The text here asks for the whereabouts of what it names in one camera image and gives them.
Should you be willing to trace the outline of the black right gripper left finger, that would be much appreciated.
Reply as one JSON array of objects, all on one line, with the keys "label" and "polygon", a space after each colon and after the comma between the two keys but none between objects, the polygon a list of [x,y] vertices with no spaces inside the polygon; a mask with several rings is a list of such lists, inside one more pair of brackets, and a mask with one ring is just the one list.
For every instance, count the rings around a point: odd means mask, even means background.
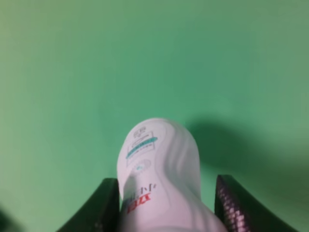
[{"label": "black right gripper left finger", "polygon": [[59,232],[114,232],[120,212],[116,178],[105,178],[83,206]]}]

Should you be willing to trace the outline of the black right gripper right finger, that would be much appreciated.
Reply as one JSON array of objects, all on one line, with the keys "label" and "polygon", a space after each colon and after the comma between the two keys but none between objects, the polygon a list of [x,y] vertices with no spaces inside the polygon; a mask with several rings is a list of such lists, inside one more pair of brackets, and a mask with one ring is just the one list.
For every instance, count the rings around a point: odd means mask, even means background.
[{"label": "black right gripper right finger", "polygon": [[295,232],[233,176],[218,175],[214,213],[229,232]]}]

